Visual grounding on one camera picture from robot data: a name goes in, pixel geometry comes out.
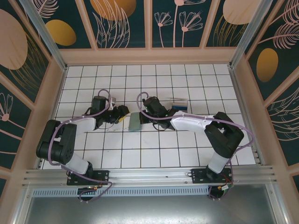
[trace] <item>metal plate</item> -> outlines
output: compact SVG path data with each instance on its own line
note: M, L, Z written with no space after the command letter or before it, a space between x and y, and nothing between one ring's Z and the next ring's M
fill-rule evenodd
M92 179L99 181L108 181L109 180L109 170L94 170ZM66 182L68 186L96 186L99 185L98 182L92 182L85 179L82 179L75 174L68 173L68 179Z
M206 168L191 170L193 183L226 183L226 179L223 175L232 181L230 168L224 168L223 171L218 175L218 178L213 182L206 176Z

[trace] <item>black grid line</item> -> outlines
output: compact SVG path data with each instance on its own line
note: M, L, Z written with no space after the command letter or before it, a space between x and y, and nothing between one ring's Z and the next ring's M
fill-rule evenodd
M102 161L101 161L101 168L103 167L103 158L104 158L104 145L105 145L105 134L106 134L106 130L104 130L104 139L103 139L103 153L102 153Z
M187 86L188 86L188 94L189 94L189 99L190 99L190 92L189 92L189 84L188 84L188 79L187 79ZM194 137L195 137L195 144L196 144L196 152L197 152L197 158L198 158L198 164L200 166L200 161L199 161L199 153L198 153L198 149L197 149L197 139L196 139L196 134L194 133Z

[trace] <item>purple cable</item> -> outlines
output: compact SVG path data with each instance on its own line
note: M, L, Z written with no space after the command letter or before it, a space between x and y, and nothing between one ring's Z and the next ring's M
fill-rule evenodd
M83 175L81 175L81 174L78 174L78 173L76 173L76 172L74 172L74 171L72 171L72 170L66 168L64 165L62 165L62 164L60 164L60 163L52 163L52 159L51 159L51 151L52 151L52 146L53 146L53 142L54 142L55 136L56 136L57 132L59 131L59 129L60 129L64 124L66 124L66 123L71 123L72 121L80 120L80 119L82 119L82 118L92 118L92 117L95 117L95 116L98 116L98 115L102 114L104 111L106 111L106 110L109 109L110 104L111 104L111 95L110 95L109 91L107 91L107 90L105 90L105 89L102 89L102 90L100 90L100 91L98 92L98 96L100 95L100 93L101 93L102 91L107 92L108 95L109 95L109 97L108 97L108 104L106 105L106 107L105 107L102 111L100 111L99 113L96 113L96 114L93 114L93 115L81 116L81 117L73 118L73 119L66 120L66 121L62 122L62 123L56 128L55 132L53 133L52 138L51 138L51 141L50 141L50 144L49 144L49 149L48 149L48 161L49 161L49 164L51 164L52 166L59 166L59 165L61 165L61 167L62 167L63 169L65 169L66 171L72 172L73 174L75 174L75 175L77 175L77 176L79 176L79 177L81 177L81 178L83 178L83 179L86 179L86 180L88 180L88 181L97 182L97 183L107 183L107 184L109 183L109 184L110 184L110 186L109 186L106 190L104 190L99 196L94 197L94 198L92 198L92 199L89 200L89 201L86 201L86 203L88 203L88 202L92 202L92 201L94 201L94 200L100 198L103 194L105 194L105 193L112 187L112 184L113 184L113 183L110 182L110 181L100 181L100 180L91 179L91 178L85 177L85 176L83 176ZM93 191L93 190L85 190L85 191L83 191L83 192L79 195L79 199L81 200L81 202L84 202L84 201L81 199L82 194L84 194L84 193L86 193L86 192L89 192L89 191Z
M152 120L168 120L168 119L172 119L172 118L182 118L182 117L198 118L198 119L202 119L202 120L211 120L211 121L216 121L216 122L220 122L220 123L224 123L224 124L232 125L232 126L235 126L235 127L238 127L238 128L240 128L240 129L245 130L248 134L251 135L251 141L248 142L247 144L245 144L244 146L241 146L241 147L238 148L237 150L235 150L233 156L234 156L238 151L240 151L241 149L243 149L243 148L245 148L245 147L247 147L247 146L250 146L250 145L253 143L254 139L255 139L253 133L252 133L249 129L247 129L246 127L243 127L243 126L241 126L241 125L239 125L239 124L235 124L235 123L233 123L233 122L226 121L226 120L219 120L219 119L215 119L215 118L207 118L207 117L202 117L202 116L192 115L192 114L174 115L174 116L171 116L171 117L165 117L165 118L154 118L154 117L151 117L151 116L147 115L145 112L143 112L142 109L141 109L141 107L139 106L139 103L138 103L138 102L139 102L139 97L140 97L142 94L146 94L147 98L149 97L149 94L148 94L147 92L141 92L141 93L139 93L138 96L137 96L137 99L136 99L137 107L138 107L138 109L140 110L140 112L141 112L145 117L147 117L147 118L149 118L149 119L152 119ZM234 177L233 177L234 175L233 175L233 167L232 167L232 163L231 163L231 159L232 159L232 158L230 158L230 159L228 160L227 163L230 163L230 168L231 168L231 172L232 172L232 176L231 176L231 177L232 177L232 183L233 183L233 182L234 182ZM212 196L212 195L210 195L210 193L211 193L211 189L212 189L212 187L211 187L210 190L209 190L209 194L208 194L209 198L211 198L211 196Z

